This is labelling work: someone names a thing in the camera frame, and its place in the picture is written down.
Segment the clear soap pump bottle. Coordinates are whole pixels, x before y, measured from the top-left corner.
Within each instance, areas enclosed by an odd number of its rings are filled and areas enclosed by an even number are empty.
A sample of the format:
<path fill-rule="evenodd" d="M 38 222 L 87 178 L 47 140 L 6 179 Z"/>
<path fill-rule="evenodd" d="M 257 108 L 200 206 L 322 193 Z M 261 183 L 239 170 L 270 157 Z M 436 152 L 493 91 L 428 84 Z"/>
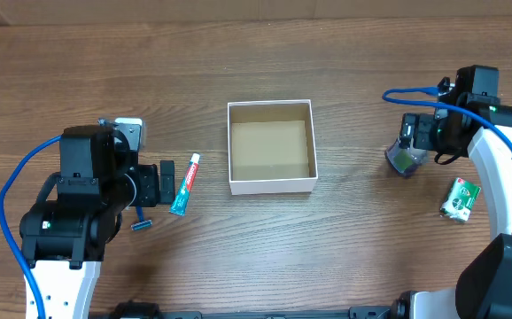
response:
<path fill-rule="evenodd" d="M 385 150 L 384 156 L 394 171 L 404 178 L 409 178 L 428 160 L 427 151 L 412 146 L 401 148 L 398 138 Z"/>

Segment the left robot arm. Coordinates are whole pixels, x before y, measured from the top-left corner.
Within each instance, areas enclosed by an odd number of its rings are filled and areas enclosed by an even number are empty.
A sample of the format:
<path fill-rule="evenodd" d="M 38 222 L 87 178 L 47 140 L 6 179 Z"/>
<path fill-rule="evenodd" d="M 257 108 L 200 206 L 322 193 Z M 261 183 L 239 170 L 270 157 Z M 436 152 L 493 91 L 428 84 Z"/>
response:
<path fill-rule="evenodd" d="M 161 204 L 158 168 L 138 162 L 145 125 L 119 118 L 54 138 L 60 170 L 20 221 L 28 318 L 86 318 L 105 247 L 128 207 Z"/>

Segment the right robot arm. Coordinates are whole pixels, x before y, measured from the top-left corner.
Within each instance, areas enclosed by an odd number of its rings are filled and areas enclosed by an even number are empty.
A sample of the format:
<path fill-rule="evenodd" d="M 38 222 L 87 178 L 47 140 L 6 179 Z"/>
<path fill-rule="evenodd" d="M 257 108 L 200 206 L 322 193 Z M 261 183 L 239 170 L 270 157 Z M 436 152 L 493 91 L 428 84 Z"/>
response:
<path fill-rule="evenodd" d="M 435 152 L 435 162 L 469 159 L 480 186 L 457 179 L 441 213 L 467 221 L 476 196 L 485 197 L 490 244 L 466 267 L 453 288 L 404 292 L 382 314 L 384 318 L 512 318 L 512 106 L 502 105 L 499 71 L 466 66 L 455 79 L 445 77 L 418 92 L 431 101 L 408 100 L 405 89 L 388 89 L 386 102 L 426 106 L 432 114 L 406 113 L 394 144 L 384 155 L 392 168 L 411 176 Z"/>

